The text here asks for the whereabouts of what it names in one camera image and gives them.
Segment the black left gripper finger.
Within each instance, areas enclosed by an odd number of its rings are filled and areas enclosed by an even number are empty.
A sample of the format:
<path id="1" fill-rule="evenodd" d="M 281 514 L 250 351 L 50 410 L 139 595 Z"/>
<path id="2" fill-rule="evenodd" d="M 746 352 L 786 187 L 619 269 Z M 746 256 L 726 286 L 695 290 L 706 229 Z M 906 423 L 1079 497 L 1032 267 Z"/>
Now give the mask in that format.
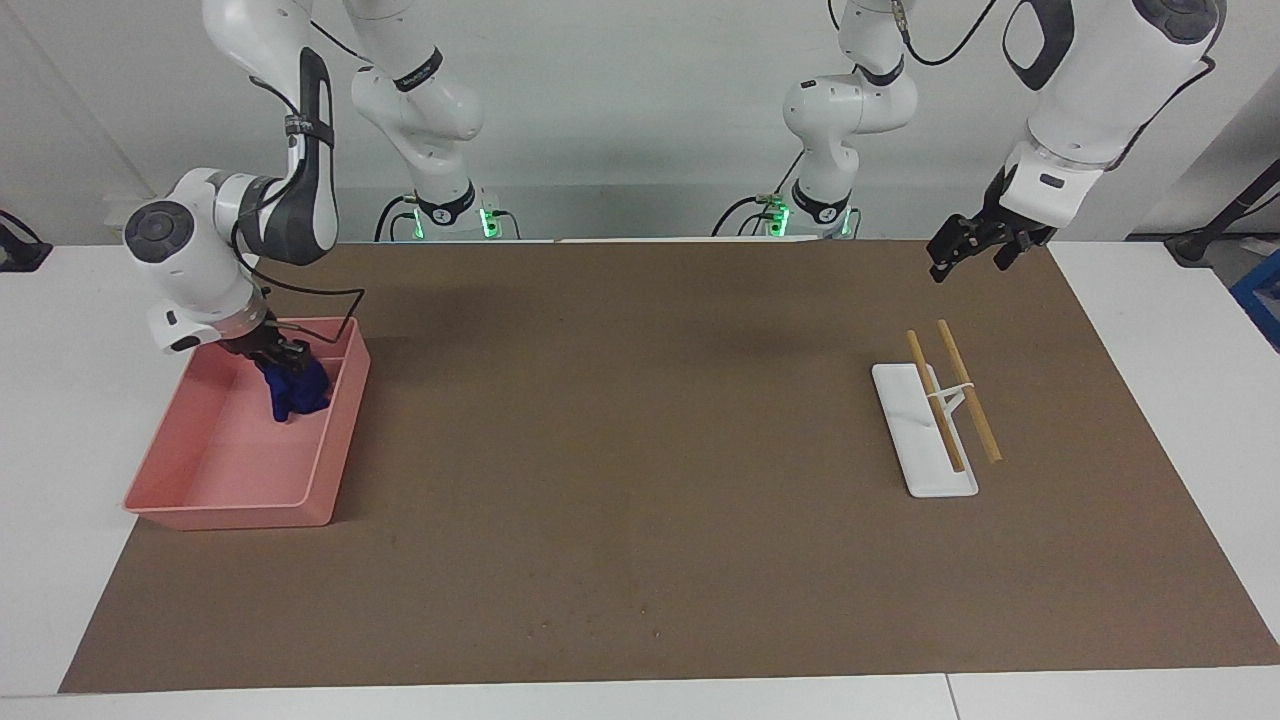
<path id="1" fill-rule="evenodd" d="M 951 215 L 927 243 L 933 282 L 943 283 L 959 263 L 984 252 L 992 238 L 993 223 L 989 219 Z"/>
<path id="2" fill-rule="evenodd" d="M 995 255 L 995 265 L 1006 272 L 1023 254 L 1048 243 L 1055 228 L 1015 229 Z"/>

